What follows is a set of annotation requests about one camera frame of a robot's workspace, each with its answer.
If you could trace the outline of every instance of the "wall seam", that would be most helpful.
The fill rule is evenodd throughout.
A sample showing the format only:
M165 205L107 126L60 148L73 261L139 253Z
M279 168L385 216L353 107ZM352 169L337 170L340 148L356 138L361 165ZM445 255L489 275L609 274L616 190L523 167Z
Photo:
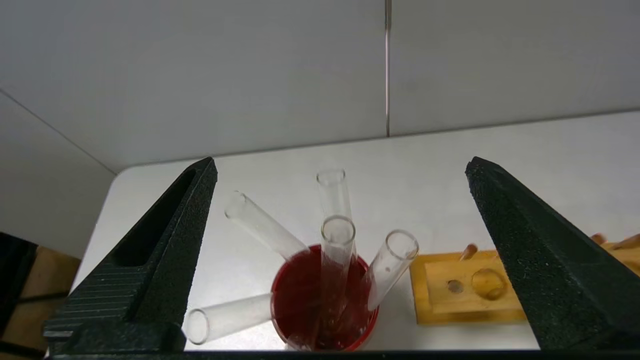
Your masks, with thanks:
M56 134L62 136L63 139L65 139L68 143L70 143L71 145L73 145L76 149L80 150L83 154L87 155L89 158L91 158L93 161L97 162L98 164L100 164L100 166L102 166L103 168L105 168L108 172L112 173L113 175L116 175L116 172L111 170L107 165L105 165L103 162L101 162L100 160L98 160L95 156L91 155L88 151L84 150L82 147L80 147L78 144L76 144L75 142L73 142L69 137L65 136L63 133L61 133L60 131L58 131L58 129L56 129L55 127L51 126L48 122L46 122L42 117L38 116L38 114L36 114L35 112L31 111L31 109L29 109L27 106L25 106L24 104L22 104L20 101L18 101L16 98L14 98L11 94L9 94L5 89L0 88L0 94L6 96L9 100L13 101L17 106L20 106L22 109L24 109L24 111L28 112L31 116L33 116L34 118L38 119L41 123L43 123L45 126L47 126L49 129L53 130Z
M390 84L389 74L390 68L390 54L391 54L391 1L385 0L385 116L387 122L387 138L391 136L391 117L390 117Z

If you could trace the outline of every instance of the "red petri dish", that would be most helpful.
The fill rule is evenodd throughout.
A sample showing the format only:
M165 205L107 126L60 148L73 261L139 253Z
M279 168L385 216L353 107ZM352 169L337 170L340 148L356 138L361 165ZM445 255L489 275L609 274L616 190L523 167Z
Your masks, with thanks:
M320 262L321 248L320 245L312 245L308 254L295 255L290 261L286 262L276 274L271 292L276 294L271 304L271 310L274 315L284 313L300 304L310 304L320 299ZM369 265L360 257L354 262L349 269L349 279L347 288L356 288L364 274L367 272ZM288 290L306 288L308 291L296 291L296 298L292 299ZM371 335L376 320L378 319L378 309L376 308L370 315L366 323L365 330L355 341L346 346L342 351L351 352L361 347L368 337ZM296 316L274 316L273 327L283 342L287 343L287 339L294 333L304 333L313 328L316 319L317 308L310 308L308 311L298 313Z

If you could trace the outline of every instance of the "wooden surface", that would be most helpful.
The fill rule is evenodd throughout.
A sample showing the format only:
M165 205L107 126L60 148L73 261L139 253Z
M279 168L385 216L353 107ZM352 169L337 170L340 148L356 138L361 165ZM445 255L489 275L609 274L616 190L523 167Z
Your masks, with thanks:
M625 248L617 249L622 242L603 243L606 240L602 235L595 236L594 241L640 276L638 243L626 241ZM422 255L412 263L410 273L417 323L525 321L524 311L496 251L477 252L461 261L465 252ZM491 276L478 279L482 269L490 269L490 274L495 272L502 286ZM456 282L455 287L450 285L452 281Z
M473 311L489 311L489 310L512 310L520 309L520 303L516 296L511 283L507 278L507 274L502 266L502 262L498 259L471 259L459 262L443 262L424 263L427 275L427 286L429 290L429 302L431 310L434 314L444 313L469 313ZM488 274L495 274L494 279L500 284L492 284L492 277L487 277L487 281L483 281L481 289L483 293L492 293L498 290L503 292L499 299L488 300L479 297L474 286L483 269L491 269ZM459 292L452 292L448 283L456 281L461 284Z
M79 265L80 260L76 258L39 247L20 299L69 291ZM42 323L63 302L64 298L18 303L2 340L23 347L47 350L47 341L42 336ZM0 352L0 360L15 359L25 358Z
M471 311L469 308L469 301L463 302L462 306L467 308L467 312L434 312L433 306L431 304L431 299L429 298L429 288L428 288L428 276L427 276L427 265L434 265L438 263L450 263L458 266L461 263L466 263L467 261L473 261L477 264L478 261L489 261L494 262L494 257L496 256L495 250L488 251L480 251L477 252L473 256L473 260L464 260L460 261L460 252L450 252L446 254L432 254L432 255L421 255L413 261L410 267L411 273L411 282L413 287L413 297L415 303L415 316L418 324L430 324L430 325L438 325L438 324L447 324L447 323L465 323L465 322L522 322L527 319L524 315L524 311L522 308L513 309L494 309L493 311L484 311L482 307L476 307L477 311ZM441 307L440 311L446 311L451 307L447 308L446 304Z

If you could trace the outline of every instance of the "test tube rim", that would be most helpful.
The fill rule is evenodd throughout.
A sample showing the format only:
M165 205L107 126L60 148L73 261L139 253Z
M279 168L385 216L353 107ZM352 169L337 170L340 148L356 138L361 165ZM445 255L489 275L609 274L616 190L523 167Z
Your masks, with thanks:
M192 335L192 332L189 331L189 325L191 324L192 320L192 316L196 313L200 313L200 315L202 315L202 318L204 319L204 321L207 323L207 329L205 330L204 336L202 336L202 340L201 341L194 341ZM207 316L207 314L205 314L204 311L202 311L201 309L193 309L189 312L189 314L187 315L187 338L189 339L190 342L192 342L195 345L202 345L204 343L207 342L207 339L209 338L209 332L211 331L211 325L209 323L209 317Z
M338 173L340 174L340 177L338 178L337 181L327 181L327 180L322 180L320 178L321 175L326 175L329 173ZM347 172L344 171L343 168L328 168L325 170L321 170L316 174L316 181L318 182L318 184L322 186L337 186L338 184L343 182L346 178L347 178Z
M346 221L349 225L351 225L351 238L345 242L342 243L338 243L332 239L328 239L326 237L326 235L324 234L324 226L326 225L327 222L332 221L332 220L344 220ZM348 246L349 244L353 243L353 239L356 238L356 226L353 224L353 221L351 221L350 218L348 217L344 217L342 215L332 215L328 218L326 218L324 220L324 222L322 223L322 226L320 227L320 233L322 234L322 239L326 242L328 242L329 244L332 245L340 245L340 246Z
M225 217L227 219L229 219L229 220L231 220L233 218L236 218L238 215L240 215L244 211L247 203L248 202L252 202L251 199L249 199L243 192L239 192L238 190L235 190L233 192L233 197L239 197L239 199L242 200L242 203L241 204L236 204L236 201L234 199L227 205L227 207L225 208ZM232 211L230 209L231 205L234 205L234 207L238 206L239 209L236 210L236 211Z
M389 246L389 239L391 238L391 236L393 236L395 234L405 235L406 237L411 239L411 241L413 241L413 243L415 244L415 252L413 253L412 256L410 256L410 257L400 256L400 255L396 254L393 251L393 249L391 249L391 246ZM396 229L396 230L391 231L387 235L387 238L385 239L385 246L387 247L387 250L389 251L390 254L392 254L396 259L401 260L401 261L413 260L418 256L418 252L420 252L420 243L418 243L418 240L415 238L415 236L412 233L409 233L408 231L405 231L405 230L402 230L402 229Z

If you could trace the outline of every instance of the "hole in wooden block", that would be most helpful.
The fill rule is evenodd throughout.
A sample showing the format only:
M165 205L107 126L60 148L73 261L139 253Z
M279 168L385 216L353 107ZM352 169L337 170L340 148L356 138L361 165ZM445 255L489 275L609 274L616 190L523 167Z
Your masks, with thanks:
M471 277L474 292L486 300L498 300L506 293L506 281L492 269L480 269Z
M459 294L465 289L464 285L462 285L462 282L459 282L458 280L447 281L447 287L449 291L451 291L454 294Z

